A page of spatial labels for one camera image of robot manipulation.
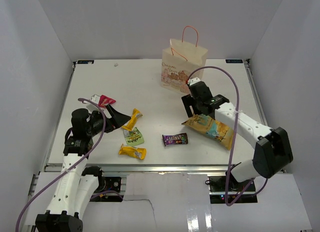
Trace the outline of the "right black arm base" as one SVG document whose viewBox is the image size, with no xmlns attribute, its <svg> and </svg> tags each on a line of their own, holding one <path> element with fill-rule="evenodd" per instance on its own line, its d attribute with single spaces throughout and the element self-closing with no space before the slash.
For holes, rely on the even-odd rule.
<svg viewBox="0 0 320 232">
<path fill-rule="evenodd" d="M 225 204 L 225 176 L 209 176 L 205 181 L 205 184 L 209 188 L 209 197 L 211 204 Z M 229 182 L 228 186 L 228 203 L 231 203 L 248 184 L 249 180 L 241 183 Z M 250 183 L 250 186 L 242 194 L 242 196 L 236 201 L 236 203 L 257 203 L 258 199 L 255 193 L 257 192 L 254 182 Z"/>
</svg>

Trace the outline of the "purple brown candy packet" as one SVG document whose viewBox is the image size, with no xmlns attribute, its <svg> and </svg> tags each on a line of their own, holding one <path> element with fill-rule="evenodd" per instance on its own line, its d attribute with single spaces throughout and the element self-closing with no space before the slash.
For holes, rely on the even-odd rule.
<svg viewBox="0 0 320 232">
<path fill-rule="evenodd" d="M 165 147 L 189 143 L 188 135 L 186 133 L 179 133 L 175 135 L 162 135 L 162 140 Z"/>
</svg>

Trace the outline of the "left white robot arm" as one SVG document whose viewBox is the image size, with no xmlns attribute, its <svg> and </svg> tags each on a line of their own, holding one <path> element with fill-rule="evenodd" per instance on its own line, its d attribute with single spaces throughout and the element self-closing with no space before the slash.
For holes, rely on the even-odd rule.
<svg viewBox="0 0 320 232">
<path fill-rule="evenodd" d="M 79 108 L 71 114 L 71 128 L 64 139 L 62 170 L 45 213 L 38 214 L 38 231 L 82 231 L 83 214 L 95 191 L 106 185 L 98 166 L 87 167 L 89 154 L 97 146 L 93 137 L 121 128 L 130 116 L 106 105 L 107 118 L 101 108 L 89 112 Z"/>
</svg>

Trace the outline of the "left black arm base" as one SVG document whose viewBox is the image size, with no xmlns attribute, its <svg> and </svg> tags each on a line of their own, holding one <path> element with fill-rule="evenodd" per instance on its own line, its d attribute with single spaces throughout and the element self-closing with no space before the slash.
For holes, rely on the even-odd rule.
<svg viewBox="0 0 320 232">
<path fill-rule="evenodd" d="M 120 192 L 121 190 L 121 177 L 105 176 L 103 170 L 98 166 L 86 167 L 82 175 L 94 175 L 98 179 L 98 187 L 95 193 L 112 190 Z"/>
</svg>

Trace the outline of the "large tan chips bag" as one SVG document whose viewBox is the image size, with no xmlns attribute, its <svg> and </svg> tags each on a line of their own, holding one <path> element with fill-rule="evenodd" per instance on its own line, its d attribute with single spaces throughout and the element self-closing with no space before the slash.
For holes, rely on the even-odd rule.
<svg viewBox="0 0 320 232">
<path fill-rule="evenodd" d="M 219 142 L 227 150 L 230 150 L 232 147 L 233 129 L 207 115 L 194 114 L 193 117 L 188 118 L 182 125 Z"/>
</svg>

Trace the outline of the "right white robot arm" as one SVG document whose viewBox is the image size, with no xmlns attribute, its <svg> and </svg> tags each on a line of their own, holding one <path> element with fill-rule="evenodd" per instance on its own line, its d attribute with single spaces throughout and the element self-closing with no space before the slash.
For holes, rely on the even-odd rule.
<svg viewBox="0 0 320 232">
<path fill-rule="evenodd" d="M 231 169 L 226 186 L 238 191 L 244 181 L 262 176 L 271 178 L 293 161 L 288 133 L 281 127 L 272 129 L 260 124 L 235 106 L 224 96 L 213 96 L 209 87 L 198 77 L 187 81 L 190 94 L 182 97 L 188 117 L 207 115 L 229 128 L 236 127 L 239 134 L 254 149 L 252 159 L 241 162 Z"/>
</svg>

